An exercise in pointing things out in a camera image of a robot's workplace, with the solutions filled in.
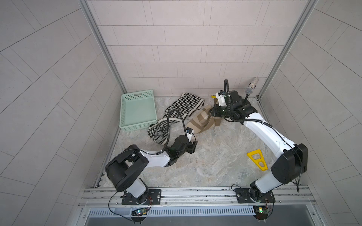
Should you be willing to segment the beige plaid scarf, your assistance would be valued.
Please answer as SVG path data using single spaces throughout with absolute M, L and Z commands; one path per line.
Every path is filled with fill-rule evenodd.
M 201 112 L 187 123 L 186 127 L 193 129 L 194 134 L 199 134 L 213 127 L 220 126 L 222 118 L 212 116 L 210 113 L 215 104 L 218 105 L 217 99 L 213 100 L 212 105 L 204 106 Z

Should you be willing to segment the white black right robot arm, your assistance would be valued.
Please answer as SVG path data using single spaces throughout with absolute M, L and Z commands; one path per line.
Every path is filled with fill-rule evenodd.
M 301 179 L 307 171 L 308 148 L 279 133 L 251 106 L 247 98 L 242 98 L 237 91 L 229 89 L 227 79 L 223 86 L 224 89 L 216 93 L 218 102 L 210 111 L 211 115 L 246 126 L 267 144 L 277 158 L 271 170 L 250 185 L 250 199 L 259 203 L 273 189 Z

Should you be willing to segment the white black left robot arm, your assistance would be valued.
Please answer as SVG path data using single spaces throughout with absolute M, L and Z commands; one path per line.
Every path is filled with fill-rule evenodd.
M 171 114 L 176 113 L 183 124 L 184 134 L 177 137 L 169 147 Z M 169 167 L 175 164 L 185 153 L 193 154 L 197 141 L 191 141 L 193 129 L 186 127 L 182 114 L 177 109 L 169 111 L 166 118 L 166 143 L 160 151 L 145 151 L 131 145 L 112 159 L 105 172 L 117 192 L 126 191 L 136 204 L 144 204 L 149 199 L 150 190 L 139 178 L 145 168 Z

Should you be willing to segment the black white houndstooth scarf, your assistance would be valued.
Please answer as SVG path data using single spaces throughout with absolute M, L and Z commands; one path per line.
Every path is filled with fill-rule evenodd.
M 165 110 L 162 119 L 149 126 L 148 135 L 154 142 L 164 145 L 171 125 L 182 122 L 195 111 L 200 110 L 204 102 L 203 98 L 194 94 L 183 93 L 179 99 Z

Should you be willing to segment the mint green plastic basket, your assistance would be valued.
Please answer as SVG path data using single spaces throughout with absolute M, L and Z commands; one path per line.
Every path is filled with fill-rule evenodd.
M 153 90 L 137 91 L 121 96 L 120 123 L 123 131 L 146 129 L 157 122 Z

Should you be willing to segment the yellow plastic triangle tool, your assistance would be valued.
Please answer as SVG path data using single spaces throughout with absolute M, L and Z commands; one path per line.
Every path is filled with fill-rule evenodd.
M 247 156 L 261 171 L 268 170 L 268 166 L 260 149 L 247 153 Z

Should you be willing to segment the left green circuit board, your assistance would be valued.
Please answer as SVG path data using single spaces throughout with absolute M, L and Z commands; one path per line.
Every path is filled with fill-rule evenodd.
M 133 210 L 132 216 L 140 217 L 140 216 L 147 215 L 147 213 L 148 213 L 148 210 L 146 208 L 140 208 L 140 209 Z

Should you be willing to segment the green circuit board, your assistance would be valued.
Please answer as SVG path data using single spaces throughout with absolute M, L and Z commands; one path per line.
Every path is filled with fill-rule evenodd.
M 269 216 L 269 208 L 267 206 L 254 206 L 255 215 L 253 216 L 257 220 L 265 220 Z
M 147 215 L 147 213 L 148 213 L 148 210 L 146 208 L 140 208 L 140 209 L 133 210 L 132 216 L 140 217 L 140 216 Z

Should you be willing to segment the right green circuit board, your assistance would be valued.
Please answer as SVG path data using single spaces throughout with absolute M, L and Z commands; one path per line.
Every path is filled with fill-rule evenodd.
M 269 208 L 267 206 L 254 206 L 255 215 L 253 216 L 257 220 L 265 220 L 269 216 Z

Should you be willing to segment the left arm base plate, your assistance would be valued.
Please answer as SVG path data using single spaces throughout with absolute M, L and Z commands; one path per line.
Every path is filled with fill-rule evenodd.
M 122 198 L 122 205 L 148 205 L 148 204 L 160 204 L 162 195 L 161 189 L 149 189 L 146 190 L 140 197 L 136 198 L 128 191 L 124 191 Z

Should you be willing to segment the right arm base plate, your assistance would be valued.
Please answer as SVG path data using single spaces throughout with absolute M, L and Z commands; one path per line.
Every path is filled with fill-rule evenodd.
M 251 198 L 251 194 L 249 193 L 249 188 L 233 188 L 235 192 L 237 201 L 239 204 L 243 203 L 275 203 L 275 197 L 272 191 L 269 191 L 266 194 L 263 194 L 261 197 L 257 198 L 257 200 L 253 200 Z

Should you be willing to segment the aluminium mounting rail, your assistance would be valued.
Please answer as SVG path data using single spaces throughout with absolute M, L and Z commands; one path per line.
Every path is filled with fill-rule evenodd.
M 301 186 L 299 192 L 296 186 L 280 186 L 272 191 L 273 195 L 267 201 L 255 203 L 244 198 L 242 203 L 238 200 L 241 195 L 234 191 L 236 187 L 160 187 L 161 194 L 153 199 L 152 208 L 155 207 L 186 207 L 186 206 L 257 206 L 265 203 L 268 206 L 293 204 L 316 204 L 316 200 L 308 186 Z M 147 204 L 137 205 L 123 203 L 123 192 L 115 193 L 113 188 L 85 189 L 75 202 L 79 208 L 106 208 L 106 207 L 146 207 Z

